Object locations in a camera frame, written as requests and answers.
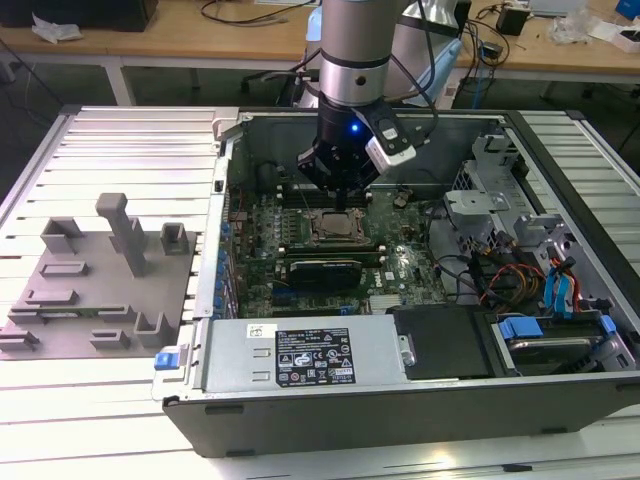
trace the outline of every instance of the wooden table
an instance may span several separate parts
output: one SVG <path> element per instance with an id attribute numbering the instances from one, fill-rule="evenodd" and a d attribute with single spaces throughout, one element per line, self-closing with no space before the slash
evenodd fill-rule
<path id="1" fill-rule="evenodd" d="M 482 7 L 494 0 L 474 0 L 470 18 L 475 19 Z M 605 21 L 625 24 L 615 13 L 617 0 L 590 0 L 590 12 Z M 495 28 L 498 14 L 489 14 L 482 22 Z M 518 37 L 507 36 L 510 54 L 495 72 L 496 78 L 512 80 L 544 80 L 549 82 L 637 83 L 640 81 L 640 56 L 624 53 L 608 42 L 592 38 L 588 44 L 555 45 L 548 37 L 552 19 L 532 18 Z M 479 26 L 484 41 L 504 46 L 504 41 L 488 28 Z M 472 60 L 471 39 L 465 34 L 464 48 L 458 58 L 440 99 L 440 108 L 451 107 L 459 81 L 467 74 Z"/>
<path id="2" fill-rule="evenodd" d="M 82 40 L 46 42 L 28 28 L 0 28 L 0 37 L 27 62 L 100 65 L 104 67 L 118 105 L 134 105 L 125 66 L 286 69 L 295 65 L 305 49 L 307 18 L 312 8 L 286 14 L 286 23 L 238 28 L 204 18 L 199 0 L 160 0 L 144 32 L 82 29 Z M 243 19 L 264 15 L 281 6 L 254 5 L 249 0 L 224 4 L 219 16 Z M 15 59 L 0 52 L 0 61 Z"/>
<path id="3" fill-rule="evenodd" d="M 101 65 L 105 68 L 118 105 L 135 103 L 122 73 L 124 66 L 182 68 L 283 69 L 303 55 L 307 18 L 311 8 L 286 14 L 287 23 L 266 27 L 238 28 L 207 20 L 200 15 L 203 1 L 160 0 L 158 11 L 142 33 L 84 29 L 85 38 L 53 45 L 36 37 L 30 29 L 0 28 L 0 37 L 28 62 Z M 495 0 L 474 0 L 471 16 Z M 592 12 L 612 20 L 617 0 L 591 0 Z M 251 18 L 274 11 L 278 6 L 254 5 L 251 0 L 222 5 L 219 15 L 228 19 Z M 497 15 L 484 21 L 495 25 Z M 593 39 L 590 44 L 554 45 L 547 36 L 551 20 L 534 18 L 522 35 L 508 37 L 511 53 L 496 71 L 497 78 L 634 83 L 640 78 L 640 57 L 626 54 L 613 45 Z M 503 43 L 488 29 L 480 27 L 484 40 Z M 471 62 L 470 40 L 448 82 L 449 101 L 454 85 Z M 0 52 L 0 61 L 13 58 Z"/>

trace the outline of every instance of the gray plastic block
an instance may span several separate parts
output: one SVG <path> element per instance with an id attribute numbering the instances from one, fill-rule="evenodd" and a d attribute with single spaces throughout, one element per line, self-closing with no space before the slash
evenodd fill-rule
<path id="1" fill-rule="evenodd" d="M 69 239 L 82 236 L 75 220 L 70 217 L 54 217 L 49 219 L 40 238 L 53 255 L 74 254 Z"/>
<path id="2" fill-rule="evenodd" d="M 165 255 L 189 253 L 189 239 L 182 223 L 165 223 L 160 233 L 160 241 Z"/>
<path id="3" fill-rule="evenodd" d="M 14 330 L 0 332 L 0 351 L 2 352 L 33 352 L 40 343 L 31 332 Z"/>
<path id="4" fill-rule="evenodd" d="M 127 197 L 123 193 L 103 193 L 96 203 L 96 212 L 109 222 L 115 242 L 119 246 L 127 265 L 134 277 L 144 276 L 146 259 L 144 257 L 143 246 L 140 235 L 134 233 L 131 227 L 131 220 L 125 212 Z"/>
<path id="5" fill-rule="evenodd" d="M 40 313 L 36 311 L 20 312 L 20 311 L 9 310 L 9 314 L 7 316 L 16 325 L 33 325 L 33 324 L 44 325 L 48 321 L 47 318 L 42 317 Z"/>
<path id="6" fill-rule="evenodd" d="M 87 262 L 46 263 L 40 268 L 40 275 L 49 277 L 81 277 L 87 274 Z"/>
<path id="7" fill-rule="evenodd" d="M 27 305 L 75 305 L 78 294 L 73 290 L 27 290 Z"/>
<path id="8" fill-rule="evenodd" d="M 160 312 L 155 325 L 151 325 L 143 313 L 138 313 L 133 333 L 146 348 L 163 347 L 168 343 L 171 328 L 164 312 Z"/>
<path id="9" fill-rule="evenodd" d="M 2 351 L 0 360 L 153 356 L 160 348 L 145 346 L 134 333 L 140 312 L 153 324 L 148 330 L 156 328 L 155 320 L 160 312 L 164 312 L 169 325 L 166 345 L 175 343 L 193 262 L 195 233 L 187 232 L 187 255 L 167 256 L 160 232 L 147 232 L 144 253 L 147 270 L 146 275 L 139 278 L 132 277 L 127 263 L 114 252 L 110 236 L 111 232 L 86 232 L 82 237 L 70 238 L 70 244 L 77 252 L 75 255 L 56 258 L 48 250 L 43 253 L 25 287 L 22 300 L 9 313 L 9 318 L 15 315 L 17 321 L 9 320 L 3 330 L 3 333 L 19 331 L 17 323 L 23 320 L 24 328 L 28 328 L 40 344 L 34 351 Z M 61 261 L 86 262 L 87 274 L 81 277 L 40 275 L 45 264 Z M 28 291 L 65 290 L 77 293 L 74 305 L 39 306 L 24 302 Z M 30 323 L 37 321 L 38 317 L 46 323 Z M 121 329 L 129 338 L 130 347 L 126 350 L 96 349 L 90 342 L 93 339 L 91 332 L 104 328 Z"/>
<path id="10" fill-rule="evenodd" d="M 104 320 L 105 323 L 122 322 L 122 323 L 135 323 L 138 318 L 138 312 L 136 312 L 131 305 L 117 305 L 120 310 L 100 310 L 98 316 Z"/>
<path id="11" fill-rule="evenodd" d="M 100 329 L 91 331 L 91 344 L 96 350 L 127 350 L 131 340 L 119 329 Z"/>

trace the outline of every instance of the gray post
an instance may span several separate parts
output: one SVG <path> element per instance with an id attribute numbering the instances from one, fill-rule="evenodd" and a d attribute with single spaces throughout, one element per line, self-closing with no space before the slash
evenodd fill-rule
<path id="1" fill-rule="evenodd" d="M 147 262 L 142 253 L 142 245 L 131 228 L 131 221 L 125 212 L 126 206 L 127 197 L 123 193 L 103 193 L 96 203 L 96 211 L 109 222 L 133 276 L 142 277 Z"/>

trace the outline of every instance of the black cable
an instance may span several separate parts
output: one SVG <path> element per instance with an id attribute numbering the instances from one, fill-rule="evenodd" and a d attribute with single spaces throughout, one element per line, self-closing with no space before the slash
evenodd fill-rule
<path id="1" fill-rule="evenodd" d="M 427 14 L 424 11 L 424 5 L 422 4 L 422 2 L 418 2 L 418 6 L 420 8 L 420 16 L 422 17 L 422 29 L 425 33 L 425 36 L 427 37 L 427 53 L 429 55 L 429 80 L 427 80 L 427 83 L 425 84 L 424 87 L 421 87 L 420 84 L 416 81 L 415 78 L 413 78 L 413 75 L 411 75 L 411 72 L 409 72 L 404 65 L 402 65 L 400 63 L 400 61 L 395 58 L 393 54 L 391 55 L 391 59 L 395 61 L 396 65 L 398 65 L 398 68 L 402 71 L 402 73 L 407 76 L 407 78 L 411 81 L 411 83 L 413 84 L 414 88 L 416 89 L 415 91 L 411 91 L 408 93 L 405 93 L 403 95 L 397 95 L 395 97 L 390 97 L 387 98 L 386 100 L 390 103 L 394 103 L 394 102 L 401 102 L 403 100 L 407 100 L 409 98 L 413 98 L 413 97 L 417 97 L 418 95 L 422 95 L 423 98 L 424 94 L 426 94 L 427 90 L 429 90 L 429 88 L 431 87 L 431 85 L 433 85 L 433 82 L 435 80 L 436 77 L 436 66 L 435 66 L 435 60 L 433 58 L 433 45 L 431 43 L 431 32 L 429 31 L 429 22 L 427 20 Z M 427 105 L 429 105 L 429 107 L 435 111 L 435 107 L 431 107 L 431 103 L 429 103 L 431 101 L 430 98 L 426 97 L 425 101 L 427 102 Z"/>
<path id="2" fill-rule="evenodd" d="M 618 147 L 618 153 L 622 152 L 622 149 L 627 145 L 627 142 L 629 142 L 629 140 L 631 140 L 631 137 L 633 137 L 633 134 L 636 133 L 636 131 L 640 128 L 640 122 L 636 123 L 636 125 L 631 129 L 631 131 L 627 134 L 627 136 L 624 138 L 624 140 L 622 141 L 622 143 L 620 144 L 620 146 Z"/>
<path id="3" fill-rule="evenodd" d="M 471 37 L 471 48 L 473 50 L 473 58 L 471 59 L 471 64 L 469 65 L 469 69 L 467 70 L 467 73 L 465 74 L 465 76 L 460 81 L 460 86 L 458 87 L 458 92 L 457 93 L 460 93 L 462 90 L 464 90 L 464 87 L 467 84 L 467 82 L 469 81 L 469 77 L 471 76 L 471 72 L 473 71 L 474 67 L 476 67 L 476 75 L 477 75 L 478 65 L 479 65 L 478 64 L 478 45 L 477 45 L 478 26 L 467 22 L 466 25 L 465 25 L 465 30 L 464 31 L 466 33 L 468 33 L 469 36 Z"/>
<path id="4" fill-rule="evenodd" d="M 431 120 L 431 123 L 429 124 L 427 129 L 424 131 L 424 136 L 425 138 L 427 138 L 429 135 L 431 135 L 431 132 L 433 132 L 438 126 L 438 120 L 439 120 L 438 109 L 436 108 L 435 103 L 433 103 L 433 100 L 431 100 L 431 97 L 429 97 L 429 94 L 427 93 L 426 88 L 420 88 L 420 84 L 418 83 L 418 81 L 415 78 L 413 78 L 413 75 L 411 75 L 411 72 L 409 72 L 409 70 L 407 70 L 405 66 L 402 65 L 400 60 L 398 60 L 398 58 L 393 54 L 391 54 L 391 60 L 393 60 L 393 62 L 398 66 L 400 71 L 402 71 L 402 73 L 411 81 L 416 91 L 420 95 L 422 95 L 422 98 L 424 98 L 424 101 L 427 102 L 427 105 L 429 105 L 429 109 L 431 110 L 433 119 Z"/>
<path id="5" fill-rule="evenodd" d="M 285 75 L 289 75 L 290 73 L 295 73 L 298 70 L 300 70 L 303 67 L 306 67 L 311 60 L 313 60 L 314 58 L 316 58 L 318 55 L 320 55 L 320 51 L 321 49 L 318 48 L 316 51 L 314 51 L 311 55 L 309 55 L 307 58 L 305 58 L 304 60 L 302 60 L 300 63 L 298 63 L 297 65 L 294 65 L 293 67 L 291 67 L 289 70 L 285 70 L 284 72 L 280 72 L 279 70 L 265 70 L 263 72 L 258 72 L 258 73 L 253 73 L 251 75 L 248 75 L 246 77 L 244 77 L 241 81 L 240 81 L 240 86 L 243 90 L 245 90 L 248 85 L 249 82 L 251 80 L 258 80 L 258 79 L 262 79 L 264 76 L 266 75 L 270 75 L 270 74 L 274 74 L 274 73 L 278 73 L 278 74 L 285 74 Z"/>
<path id="6" fill-rule="evenodd" d="M 460 281 L 460 283 L 464 283 L 473 292 L 475 292 L 476 294 L 479 295 L 478 289 L 476 288 L 475 284 L 472 281 L 461 277 L 462 273 L 465 273 L 465 272 L 462 272 L 460 274 L 456 274 L 456 273 L 452 272 L 451 270 L 449 270 L 448 268 L 443 267 L 442 265 L 438 265 L 438 270 L 441 271 L 442 273 L 446 273 L 450 277 L 455 278 L 456 281 Z"/>
<path id="7" fill-rule="evenodd" d="M 60 97 L 58 97 L 58 95 L 56 95 L 54 91 L 51 90 L 46 83 L 44 83 L 44 81 L 36 74 L 36 72 L 33 71 L 33 69 L 27 64 L 27 62 L 22 60 L 22 58 L 20 58 L 18 54 L 14 52 L 9 45 L 7 45 L 7 43 L 2 39 L 2 37 L 0 37 L 0 43 L 2 44 L 2 46 L 5 48 L 7 52 L 9 52 L 16 60 L 18 60 L 18 62 L 22 64 L 24 68 L 26 68 L 29 71 L 29 73 L 31 73 L 31 75 L 33 75 L 33 78 L 35 78 L 38 81 L 38 83 L 44 87 L 47 93 L 51 95 L 51 98 L 53 98 L 56 102 L 58 102 L 58 105 L 60 105 L 61 107 L 64 106 L 64 102 L 60 100 Z"/>
<path id="8" fill-rule="evenodd" d="M 484 8 L 481 8 L 480 11 L 476 14 L 476 18 L 478 20 L 483 20 L 490 13 L 500 13 L 504 5 L 504 3 L 494 3 L 493 5 L 488 5 Z"/>
<path id="9" fill-rule="evenodd" d="M 278 19 L 274 19 L 273 17 L 275 17 L 276 15 L 280 15 L 282 13 L 286 13 L 289 12 L 291 10 L 295 10 L 296 8 L 300 8 L 300 7 L 306 7 L 307 5 L 311 5 L 312 3 L 315 3 L 315 0 L 309 0 L 305 3 L 301 3 L 299 5 L 292 5 L 290 7 L 285 7 L 285 8 L 281 8 L 280 10 L 276 10 L 275 12 L 272 13 L 267 13 L 265 15 L 260 15 L 258 17 L 254 17 L 254 18 L 247 18 L 247 19 L 243 19 L 243 20 L 228 20 L 225 18 L 220 18 L 217 17 L 215 15 L 211 15 L 210 13 L 206 12 L 206 9 L 209 8 L 211 5 L 215 5 L 218 3 L 218 0 L 212 0 L 210 2 L 205 3 L 202 8 L 200 9 L 200 14 L 205 17 L 208 18 L 209 20 L 213 20 L 214 22 L 218 22 L 218 23 L 223 23 L 225 25 L 231 25 L 233 27 L 255 27 L 255 26 L 263 26 L 263 25 L 259 25 L 260 23 L 265 23 L 265 21 L 269 22 L 271 20 L 278 20 Z"/>
<path id="10" fill-rule="evenodd" d="M 44 125 L 34 120 L 37 125 L 40 125 L 43 128 L 49 128 L 51 126 L 53 121 L 50 118 L 47 118 L 46 115 L 38 112 L 37 110 L 33 110 L 32 108 L 16 105 L 15 103 L 13 103 L 13 99 L 11 98 L 11 95 L 9 95 L 9 92 L 7 92 L 6 87 L 3 87 L 2 91 L 4 92 L 5 97 L 7 97 L 7 101 L 9 102 L 9 105 L 11 106 L 11 108 L 14 108 L 16 110 L 22 110 L 24 112 L 31 113 L 32 115 L 37 115 L 38 117 L 40 117 L 41 119 L 43 119 L 45 122 L 48 123 L 48 125 Z"/>

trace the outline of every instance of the power supply label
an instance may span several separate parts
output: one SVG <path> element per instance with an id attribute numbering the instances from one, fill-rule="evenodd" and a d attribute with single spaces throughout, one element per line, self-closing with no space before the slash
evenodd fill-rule
<path id="1" fill-rule="evenodd" d="M 356 383 L 349 329 L 277 331 L 276 382 L 281 387 Z"/>

